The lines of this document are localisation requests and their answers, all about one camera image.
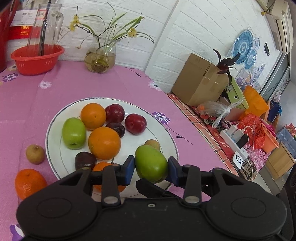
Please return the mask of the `tangerine with stem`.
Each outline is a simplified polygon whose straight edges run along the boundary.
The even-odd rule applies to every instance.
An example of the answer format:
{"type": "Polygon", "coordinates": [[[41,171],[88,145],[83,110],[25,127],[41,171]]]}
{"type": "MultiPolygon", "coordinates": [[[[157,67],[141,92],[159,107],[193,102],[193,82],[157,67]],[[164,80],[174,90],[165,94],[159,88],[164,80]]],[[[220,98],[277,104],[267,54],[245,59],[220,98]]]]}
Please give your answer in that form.
{"type": "Polygon", "coordinates": [[[34,169],[20,170],[15,178],[16,194],[21,200],[26,199],[47,186],[48,184],[43,175],[34,169]]]}

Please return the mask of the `bright red plum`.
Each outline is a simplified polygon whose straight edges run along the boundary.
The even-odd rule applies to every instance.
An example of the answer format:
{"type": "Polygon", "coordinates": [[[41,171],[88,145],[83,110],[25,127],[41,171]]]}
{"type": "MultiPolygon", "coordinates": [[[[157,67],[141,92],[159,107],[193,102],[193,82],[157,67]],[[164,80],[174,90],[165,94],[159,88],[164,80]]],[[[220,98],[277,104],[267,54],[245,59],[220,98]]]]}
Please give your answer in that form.
{"type": "Polygon", "coordinates": [[[146,119],[139,114],[132,113],[125,118],[125,128],[133,135],[139,135],[143,133],[146,127],[146,119]]]}

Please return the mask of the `large orange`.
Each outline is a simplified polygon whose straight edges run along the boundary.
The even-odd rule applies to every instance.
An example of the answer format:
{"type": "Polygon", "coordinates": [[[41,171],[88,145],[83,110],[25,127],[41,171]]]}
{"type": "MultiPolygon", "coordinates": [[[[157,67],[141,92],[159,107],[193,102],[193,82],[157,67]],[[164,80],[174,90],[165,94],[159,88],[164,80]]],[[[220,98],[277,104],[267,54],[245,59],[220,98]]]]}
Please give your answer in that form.
{"type": "Polygon", "coordinates": [[[121,139],[116,131],[108,127],[93,130],[88,138],[90,152],[99,160],[111,160],[121,149],[121,139]]]}

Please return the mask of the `clear glass pitcher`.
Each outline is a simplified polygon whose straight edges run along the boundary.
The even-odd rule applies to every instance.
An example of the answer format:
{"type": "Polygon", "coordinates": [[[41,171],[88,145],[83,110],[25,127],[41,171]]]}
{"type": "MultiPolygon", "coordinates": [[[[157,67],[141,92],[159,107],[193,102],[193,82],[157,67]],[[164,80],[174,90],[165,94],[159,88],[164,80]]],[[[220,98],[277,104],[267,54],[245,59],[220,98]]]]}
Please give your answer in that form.
{"type": "Polygon", "coordinates": [[[29,57],[52,54],[57,45],[64,16],[60,12],[62,4],[40,4],[28,39],[29,57]]]}

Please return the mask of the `glass vase with plant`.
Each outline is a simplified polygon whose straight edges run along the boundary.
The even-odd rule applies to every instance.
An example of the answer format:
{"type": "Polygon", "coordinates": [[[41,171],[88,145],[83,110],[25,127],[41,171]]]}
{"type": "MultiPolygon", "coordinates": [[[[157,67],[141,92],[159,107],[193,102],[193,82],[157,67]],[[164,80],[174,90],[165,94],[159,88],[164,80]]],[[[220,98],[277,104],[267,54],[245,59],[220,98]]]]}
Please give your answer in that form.
{"type": "Polygon", "coordinates": [[[144,38],[149,40],[153,44],[156,42],[154,39],[145,32],[138,31],[138,25],[144,20],[144,15],[140,14],[136,18],[128,21],[121,22],[121,19],[127,14],[126,12],[118,15],[112,5],[109,5],[112,9],[113,16],[110,20],[106,21],[103,17],[96,14],[79,15],[79,8],[76,8],[76,13],[71,19],[69,25],[64,27],[60,33],[61,40],[69,33],[74,33],[76,30],[82,30],[87,34],[82,39],[77,49],[81,49],[85,40],[92,37],[92,43],[88,48],[85,56],[84,63],[87,69],[94,73],[105,73],[112,69],[116,61],[116,46],[122,40],[130,40],[132,38],[144,38]],[[95,28],[89,24],[84,23],[86,18],[96,18],[103,23],[102,30],[95,31],[95,28]]]}

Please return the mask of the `dark red plum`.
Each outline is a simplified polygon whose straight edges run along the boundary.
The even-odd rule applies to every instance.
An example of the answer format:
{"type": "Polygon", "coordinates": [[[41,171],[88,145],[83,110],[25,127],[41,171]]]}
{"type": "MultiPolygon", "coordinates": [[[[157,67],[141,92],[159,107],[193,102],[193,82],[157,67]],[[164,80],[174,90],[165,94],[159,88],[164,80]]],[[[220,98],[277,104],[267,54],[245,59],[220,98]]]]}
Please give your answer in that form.
{"type": "Polygon", "coordinates": [[[106,127],[116,131],[120,138],[125,135],[125,127],[121,123],[108,123],[106,127]]]}

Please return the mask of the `dark purple plum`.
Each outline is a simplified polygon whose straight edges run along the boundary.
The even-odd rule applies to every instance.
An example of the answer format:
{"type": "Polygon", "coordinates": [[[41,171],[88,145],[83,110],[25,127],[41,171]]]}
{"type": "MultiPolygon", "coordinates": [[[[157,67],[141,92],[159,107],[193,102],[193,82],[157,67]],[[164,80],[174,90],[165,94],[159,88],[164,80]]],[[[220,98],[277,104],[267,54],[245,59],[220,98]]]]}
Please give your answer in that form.
{"type": "Polygon", "coordinates": [[[79,152],[75,156],[75,169],[79,170],[83,167],[89,167],[93,169],[96,165],[96,157],[89,152],[79,152]]]}

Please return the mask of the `white round plate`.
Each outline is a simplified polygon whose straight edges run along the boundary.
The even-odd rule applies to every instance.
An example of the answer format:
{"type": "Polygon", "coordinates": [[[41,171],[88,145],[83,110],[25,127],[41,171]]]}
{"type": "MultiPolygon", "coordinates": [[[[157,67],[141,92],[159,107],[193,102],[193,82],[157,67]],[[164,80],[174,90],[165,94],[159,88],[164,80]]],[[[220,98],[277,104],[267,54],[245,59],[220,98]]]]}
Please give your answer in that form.
{"type": "Polygon", "coordinates": [[[89,152],[88,143],[81,149],[69,149],[62,139],[62,127],[69,118],[79,118],[82,108],[89,103],[98,103],[104,108],[111,104],[119,104],[125,110],[125,115],[136,113],[147,120],[147,128],[136,136],[129,132],[121,139],[121,149],[114,158],[117,164],[123,164],[129,155],[134,155],[138,146],[153,139],[159,142],[160,151],[166,157],[179,160],[179,153],[174,139],[165,126],[151,113],[129,102],[112,98],[86,98],[75,101],[63,107],[52,119],[46,133],[46,155],[48,162],[58,179],[75,172],[75,157],[79,152],[89,152]]]}

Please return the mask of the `red plastic bag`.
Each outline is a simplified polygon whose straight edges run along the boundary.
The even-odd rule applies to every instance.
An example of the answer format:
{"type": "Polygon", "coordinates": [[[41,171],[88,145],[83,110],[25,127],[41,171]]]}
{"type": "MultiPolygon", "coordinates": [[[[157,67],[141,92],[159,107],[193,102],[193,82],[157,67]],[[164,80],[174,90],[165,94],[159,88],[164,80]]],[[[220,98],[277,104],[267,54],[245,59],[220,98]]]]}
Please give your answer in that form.
{"type": "Polygon", "coordinates": [[[252,113],[242,117],[238,121],[238,128],[244,129],[249,137],[250,144],[255,149],[262,149],[266,140],[266,134],[263,130],[263,123],[260,118],[252,113]]]}

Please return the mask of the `orange tangerine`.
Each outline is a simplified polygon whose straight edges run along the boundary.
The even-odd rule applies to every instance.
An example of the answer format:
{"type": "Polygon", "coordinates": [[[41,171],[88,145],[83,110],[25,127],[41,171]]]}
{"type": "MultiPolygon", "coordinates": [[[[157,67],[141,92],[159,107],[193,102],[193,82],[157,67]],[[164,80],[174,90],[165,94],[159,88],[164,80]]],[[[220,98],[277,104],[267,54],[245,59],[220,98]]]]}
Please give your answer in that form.
{"type": "MultiPolygon", "coordinates": [[[[108,162],[99,162],[98,164],[95,165],[95,167],[92,169],[93,172],[96,171],[102,171],[105,167],[112,165],[111,163],[108,162]]],[[[94,188],[96,191],[99,193],[102,192],[102,185],[94,185],[94,188]]],[[[118,186],[119,192],[123,192],[125,190],[125,186],[118,186]]]]}

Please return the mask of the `white power strip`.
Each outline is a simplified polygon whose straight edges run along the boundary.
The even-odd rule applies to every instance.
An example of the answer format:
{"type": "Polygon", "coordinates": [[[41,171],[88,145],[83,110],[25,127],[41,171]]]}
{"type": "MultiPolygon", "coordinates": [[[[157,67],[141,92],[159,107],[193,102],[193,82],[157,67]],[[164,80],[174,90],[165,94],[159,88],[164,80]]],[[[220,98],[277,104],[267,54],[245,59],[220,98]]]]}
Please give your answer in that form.
{"type": "Polygon", "coordinates": [[[219,135],[233,152],[240,154],[243,160],[248,158],[249,155],[244,149],[244,146],[248,143],[249,139],[244,130],[239,129],[237,125],[232,125],[228,130],[222,130],[219,135]]]}

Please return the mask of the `brown kiwi fruit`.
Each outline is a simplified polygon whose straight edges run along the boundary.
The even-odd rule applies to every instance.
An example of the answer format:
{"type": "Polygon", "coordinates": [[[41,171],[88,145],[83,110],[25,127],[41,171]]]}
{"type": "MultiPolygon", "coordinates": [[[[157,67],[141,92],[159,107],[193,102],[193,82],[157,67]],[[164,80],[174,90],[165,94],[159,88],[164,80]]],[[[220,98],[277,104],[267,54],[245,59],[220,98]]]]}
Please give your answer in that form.
{"type": "Polygon", "coordinates": [[[153,139],[147,140],[144,145],[151,146],[151,147],[155,148],[156,150],[160,151],[160,144],[156,140],[153,140],[153,139]]]}

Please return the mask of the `bedding wall poster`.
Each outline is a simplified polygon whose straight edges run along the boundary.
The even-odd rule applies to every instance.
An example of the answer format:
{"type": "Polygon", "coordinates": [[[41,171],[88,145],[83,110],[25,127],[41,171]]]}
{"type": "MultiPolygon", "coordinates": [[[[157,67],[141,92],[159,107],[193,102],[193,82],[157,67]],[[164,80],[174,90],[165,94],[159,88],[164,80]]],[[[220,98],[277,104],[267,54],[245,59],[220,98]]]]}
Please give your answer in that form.
{"type": "Polygon", "coordinates": [[[19,1],[18,9],[9,28],[9,40],[27,39],[38,11],[38,0],[19,1]]]}

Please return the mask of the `green apple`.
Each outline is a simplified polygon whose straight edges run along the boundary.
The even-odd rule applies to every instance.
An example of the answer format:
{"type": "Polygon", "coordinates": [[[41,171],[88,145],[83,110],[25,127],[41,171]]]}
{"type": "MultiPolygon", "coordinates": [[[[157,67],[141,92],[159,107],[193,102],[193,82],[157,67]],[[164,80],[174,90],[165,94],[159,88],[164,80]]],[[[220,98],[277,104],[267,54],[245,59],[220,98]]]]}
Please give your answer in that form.
{"type": "Polygon", "coordinates": [[[168,161],[157,149],[141,145],[135,151],[135,168],[139,178],[159,183],[168,175],[168,161]]]}
{"type": "Polygon", "coordinates": [[[62,128],[62,139],[67,148],[81,149],[86,142],[86,127],[78,118],[68,118],[62,128]]]}

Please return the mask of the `orange paper bag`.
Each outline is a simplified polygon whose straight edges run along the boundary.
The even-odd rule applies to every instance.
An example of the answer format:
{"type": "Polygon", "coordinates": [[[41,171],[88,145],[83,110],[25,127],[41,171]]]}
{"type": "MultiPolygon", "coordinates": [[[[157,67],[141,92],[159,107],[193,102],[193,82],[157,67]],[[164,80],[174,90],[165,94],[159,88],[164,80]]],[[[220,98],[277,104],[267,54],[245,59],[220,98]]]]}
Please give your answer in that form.
{"type": "Polygon", "coordinates": [[[244,112],[245,115],[251,113],[260,117],[269,110],[269,105],[267,104],[267,102],[251,86],[247,85],[247,87],[245,87],[245,90],[243,91],[243,94],[249,106],[249,108],[246,109],[244,112]]]}

